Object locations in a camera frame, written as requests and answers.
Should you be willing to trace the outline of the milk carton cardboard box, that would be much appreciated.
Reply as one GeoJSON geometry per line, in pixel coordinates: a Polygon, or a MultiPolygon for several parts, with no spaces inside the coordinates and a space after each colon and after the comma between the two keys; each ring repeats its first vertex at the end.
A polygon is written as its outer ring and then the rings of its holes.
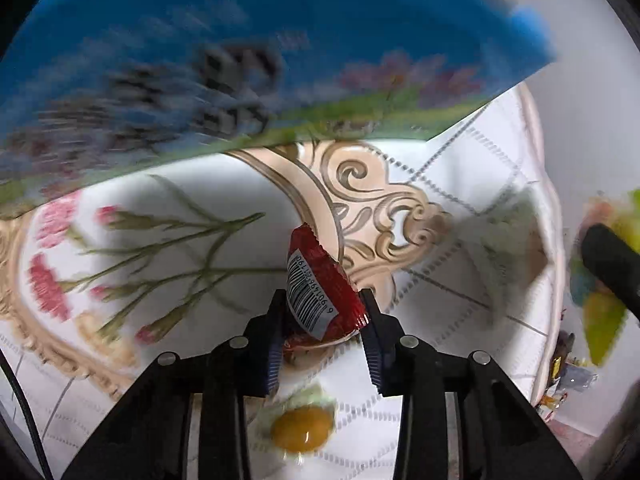
{"type": "Polygon", "coordinates": [[[511,0],[37,0],[1,57],[1,214],[201,154],[431,139],[553,57],[511,0]]]}

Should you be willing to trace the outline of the green salad snack packet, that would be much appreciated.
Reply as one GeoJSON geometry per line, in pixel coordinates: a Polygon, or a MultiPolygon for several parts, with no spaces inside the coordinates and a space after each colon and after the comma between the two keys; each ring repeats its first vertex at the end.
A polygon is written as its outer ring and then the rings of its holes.
{"type": "Polygon", "coordinates": [[[639,191],[598,196],[586,209],[570,261],[570,296],[582,309],[589,359],[603,366],[628,315],[639,315],[639,191]]]}

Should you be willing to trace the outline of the white quilted floral mat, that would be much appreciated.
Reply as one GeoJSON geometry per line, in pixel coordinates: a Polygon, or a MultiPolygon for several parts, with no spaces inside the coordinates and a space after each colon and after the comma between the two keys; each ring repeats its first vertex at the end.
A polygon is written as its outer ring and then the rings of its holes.
{"type": "Polygon", "coordinates": [[[266,310],[304,223],[406,332],[487,351],[537,401],[563,281],[541,141],[521,86],[431,141],[203,156],[3,221],[1,348],[53,474],[153,358],[266,310]]]}

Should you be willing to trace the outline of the small red barcode packet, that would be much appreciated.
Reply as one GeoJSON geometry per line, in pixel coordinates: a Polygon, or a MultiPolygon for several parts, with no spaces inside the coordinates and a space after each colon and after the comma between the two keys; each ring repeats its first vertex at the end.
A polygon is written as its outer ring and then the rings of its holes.
{"type": "Polygon", "coordinates": [[[334,344],[369,323],[352,282],[306,223],[291,234],[286,301],[295,320],[286,341],[291,349],[334,344]]]}

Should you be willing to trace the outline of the egg yolk snack packet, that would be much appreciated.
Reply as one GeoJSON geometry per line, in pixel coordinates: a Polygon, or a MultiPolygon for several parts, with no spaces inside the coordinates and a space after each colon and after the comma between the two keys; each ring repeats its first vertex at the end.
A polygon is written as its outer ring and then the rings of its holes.
{"type": "Polygon", "coordinates": [[[336,401],[315,382],[265,405],[255,417],[255,441],[301,463],[323,448],[335,430],[336,401]]]}

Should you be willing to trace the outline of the round cracker packet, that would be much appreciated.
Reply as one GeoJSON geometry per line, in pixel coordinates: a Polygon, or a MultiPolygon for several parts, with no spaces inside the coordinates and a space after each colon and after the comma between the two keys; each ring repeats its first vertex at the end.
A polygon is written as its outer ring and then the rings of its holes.
{"type": "Polygon", "coordinates": [[[342,348],[352,338],[358,335],[353,332],[340,339],[320,344],[301,344],[296,347],[286,347],[283,350],[283,362],[290,370],[310,370],[319,366],[326,358],[332,356],[336,349],[342,348]]]}

